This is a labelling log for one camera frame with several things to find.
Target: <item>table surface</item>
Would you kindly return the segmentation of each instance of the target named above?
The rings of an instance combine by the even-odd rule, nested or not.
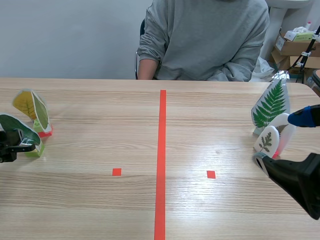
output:
[[[315,240],[320,222],[254,164],[251,108],[268,83],[0,78],[1,111],[42,95],[53,136],[41,158],[0,164],[1,240],[152,240],[160,90],[167,90],[166,239]],[[289,83],[291,110],[320,103]],[[283,159],[320,153],[299,128]],[[112,176],[122,168],[122,176]],[[207,171],[216,172],[208,179]]]

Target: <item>gray sweatshirt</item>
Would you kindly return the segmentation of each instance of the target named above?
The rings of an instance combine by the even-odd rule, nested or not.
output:
[[[138,54],[159,80],[248,82],[268,25],[265,0],[153,0]]]

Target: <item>fern leaf card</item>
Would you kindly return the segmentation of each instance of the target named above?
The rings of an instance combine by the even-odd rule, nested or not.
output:
[[[13,99],[12,105],[33,121],[33,128],[41,138],[52,135],[47,106],[35,91],[22,89]]]
[[[36,119],[38,120],[38,124],[40,125],[42,132],[44,132],[45,134],[52,132],[52,127],[50,124],[49,115],[45,103],[34,91],[32,91],[31,93],[34,103]]]
[[[275,152],[273,158],[281,155],[284,149],[288,146],[289,142],[291,141],[292,137],[296,132],[296,126],[290,124],[288,122],[288,113],[282,113],[277,116],[275,119],[270,122],[269,126],[274,126],[276,130],[279,132],[280,142],[279,146]]]
[[[283,113],[290,113],[290,101],[287,89],[287,71],[279,71],[274,81],[265,90],[258,102],[251,110],[254,133],[260,135],[275,117]]]
[[[267,126],[255,142],[254,149],[272,158],[278,149],[279,142],[278,130],[274,126]]]

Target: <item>chair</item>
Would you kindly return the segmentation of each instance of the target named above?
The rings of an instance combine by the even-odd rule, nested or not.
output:
[[[140,27],[140,37],[145,34],[145,20],[142,21]],[[138,52],[135,52],[135,79],[138,79]]]

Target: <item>sweatshirt sleeve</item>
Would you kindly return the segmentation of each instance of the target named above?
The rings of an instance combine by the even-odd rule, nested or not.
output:
[[[138,49],[140,61],[151,59],[161,63],[169,45],[168,0],[153,0],[146,11],[144,31]]]
[[[269,13],[266,10],[233,59],[227,62],[221,72],[214,77],[215,81],[250,81],[264,43],[268,26]]]

